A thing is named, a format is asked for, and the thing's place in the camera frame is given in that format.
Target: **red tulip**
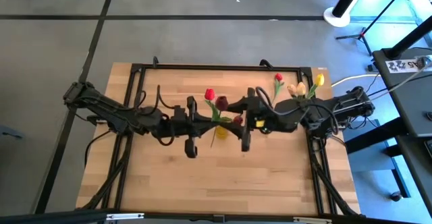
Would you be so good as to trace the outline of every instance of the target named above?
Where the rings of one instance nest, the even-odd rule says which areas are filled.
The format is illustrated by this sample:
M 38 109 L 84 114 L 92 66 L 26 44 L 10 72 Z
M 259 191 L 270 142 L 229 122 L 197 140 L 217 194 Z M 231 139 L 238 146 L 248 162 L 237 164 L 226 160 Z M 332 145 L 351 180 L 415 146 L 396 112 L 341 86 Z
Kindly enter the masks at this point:
M 242 118 L 242 116 L 235 116 L 234 117 L 234 119 L 233 119 L 233 122 L 234 123 L 236 123 L 236 124 L 238 124 L 238 125 L 242 125 L 242 123 L 243 123 L 243 118 Z
M 216 109 L 219 111 L 225 111 L 228 109 L 228 100 L 226 96 L 218 96 L 215 101 Z
M 283 78 L 282 78 L 281 74 L 277 73 L 276 76 L 275 76 L 275 79 L 278 80 L 278 81 L 282 81 Z
M 213 99 L 215 99 L 215 91 L 213 89 L 210 89 L 210 88 L 207 89 L 205 91 L 204 98 L 209 100 L 209 101 L 212 101 Z

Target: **wooden tabletop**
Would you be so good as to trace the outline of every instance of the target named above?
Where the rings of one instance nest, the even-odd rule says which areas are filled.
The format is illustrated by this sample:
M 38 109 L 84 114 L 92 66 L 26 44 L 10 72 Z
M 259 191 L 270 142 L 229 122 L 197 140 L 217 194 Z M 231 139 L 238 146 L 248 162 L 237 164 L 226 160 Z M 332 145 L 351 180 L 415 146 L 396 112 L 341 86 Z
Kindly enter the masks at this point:
M 123 103 L 130 75 L 130 63 L 114 63 L 105 95 Z M 323 73 L 325 85 L 318 88 L 321 99 L 332 97 L 329 74 L 325 68 L 313 68 L 314 77 Z M 295 73 L 282 72 L 285 84 L 297 83 Z M 235 102 L 246 95 L 248 87 L 262 86 L 273 95 L 275 72 L 201 71 L 185 69 L 147 69 L 143 105 L 154 105 L 156 87 L 161 85 L 168 105 L 186 106 L 186 97 L 194 96 L 201 115 L 210 116 L 204 93 L 213 88 Z M 290 98 L 281 89 L 275 102 Z M 172 110 L 160 107 L 172 115 Z M 223 112 L 228 117 L 235 116 Z M 96 128 L 95 136 L 107 131 Z M 249 152 L 240 150 L 240 141 L 232 134 L 225 140 L 211 141 L 214 130 L 196 140 L 198 157 L 184 153 L 185 137 L 171 146 L 162 146 L 151 135 L 134 135 L 132 153 L 121 202 L 123 211 L 158 213 L 211 213 L 239 215 L 316 215 L 311 167 L 306 134 L 301 126 L 291 133 L 264 135 L 252 132 Z M 77 207 L 85 205 L 106 180 L 115 134 L 95 142 L 91 148 Z M 344 146 L 329 139 L 327 158 L 334 186 L 355 211 L 360 212 L 348 156 Z M 109 206 L 113 206 L 116 183 Z M 329 213 L 325 187 L 321 183 L 325 210 Z

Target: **sticker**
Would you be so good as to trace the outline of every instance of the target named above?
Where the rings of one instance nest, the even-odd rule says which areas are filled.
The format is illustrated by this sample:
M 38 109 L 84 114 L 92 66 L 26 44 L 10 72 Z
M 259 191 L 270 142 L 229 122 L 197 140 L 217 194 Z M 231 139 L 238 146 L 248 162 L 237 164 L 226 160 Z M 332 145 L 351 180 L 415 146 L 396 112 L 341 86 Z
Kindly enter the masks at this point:
M 417 59 L 399 59 L 394 61 L 386 61 L 385 64 L 390 73 L 412 73 L 421 70 L 421 68 L 419 68 L 420 66 Z M 428 67 L 427 69 L 425 69 L 425 72 L 432 72 L 432 67 Z

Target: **black floor stripe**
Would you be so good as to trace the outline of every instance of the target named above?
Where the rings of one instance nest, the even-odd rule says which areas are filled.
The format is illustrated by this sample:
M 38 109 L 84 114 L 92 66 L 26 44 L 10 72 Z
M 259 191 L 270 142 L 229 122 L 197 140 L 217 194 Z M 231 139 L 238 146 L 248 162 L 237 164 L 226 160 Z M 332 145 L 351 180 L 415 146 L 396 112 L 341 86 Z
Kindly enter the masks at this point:
M 87 79 L 88 71 L 90 70 L 90 65 L 92 63 L 92 59 L 93 59 L 93 56 L 94 56 L 95 51 L 96 51 L 97 43 L 98 43 L 99 37 L 101 35 L 104 17 L 107 15 L 110 3 L 111 3 L 111 0 L 105 0 L 105 3 L 103 5 L 101 15 L 99 16 L 100 19 L 98 21 L 96 30 L 93 34 L 92 42 L 90 44 L 90 48 L 88 50 L 86 62 L 84 63 L 84 66 L 82 68 L 82 73 L 81 73 L 81 76 L 79 78 L 80 82 L 85 82 L 85 80 Z M 64 119 L 64 125 L 59 132 L 59 137 L 57 140 L 54 157 L 53 157 L 53 160 L 51 161 L 51 165 L 49 167 L 49 171 L 48 171 L 47 177 L 45 179 L 45 182 L 44 182 L 44 185 L 42 188 L 42 192 L 41 192 L 41 195 L 39 196 L 37 206 L 35 209 L 36 214 L 44 213 L 46 208 L 47 208 L 48 201 L 49 201 L 49 198 L 51 196 L 51 192 L 53 190 L 53 186 L 55 183 L 55 178 L 57 177 L 57 174 L 58 174 L 58 171 L 60 168 L 61 159 L 63 158 L 63 154 L 64 154 L 65 149 L 66 149 L 66 144 L 68 143 L 69 134 L 71 132 L 72 125 L 74 123 L 75 112 L 76 112 L 76 109 L 69 109 L 69 111 L 67 112 L 67 115 Z
M 105 0 L 105 3 L 103 4 L 100 19 L 96 25 L 96 30 L 93 34 L 92 42 L 90 43 L 90 48 L 88 49 L 86 62 L 82 66 L 82 72 L 80 78 L 78 79 L 79 82 L 85 82 L 87 80 L 88 72 L 90 71 L 90 66 L 92 64 L 93 57 L 95 56 L 97 44 L 99 42 L 99 38 L 101 37 L 102 27 L 105 22 L 105 16 L 108 13 L 110 4 L 111 4 L 111 0 Z
M 0 15 L 0 20 L 98 20 L 100 15 Z
M 108 15 L 106 20 L 279 20 L 322 21 L 323 16 L 260 16 L 260 15 Z

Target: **yellow flower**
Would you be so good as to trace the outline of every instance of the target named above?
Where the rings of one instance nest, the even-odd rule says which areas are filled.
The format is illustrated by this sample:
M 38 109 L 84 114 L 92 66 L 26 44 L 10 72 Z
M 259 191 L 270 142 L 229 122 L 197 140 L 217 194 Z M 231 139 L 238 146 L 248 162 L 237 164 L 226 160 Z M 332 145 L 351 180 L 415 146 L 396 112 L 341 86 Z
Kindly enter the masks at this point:
M 304 85 L 303 82 L 300 82 L 297 85 L 297 94 L 298 96 L 304 96 L 306 94 L 306 86 Z
M 315 84 L 317 86 L 324 85 L 324 75 L 323 74 L 318 74 L 317 79 L 315 80 Z
M 297 87 L 293 84 L 287 86 L 288 88 L 288 92 L 290 93 L 291 96 L 296 96 L 297 95 Z

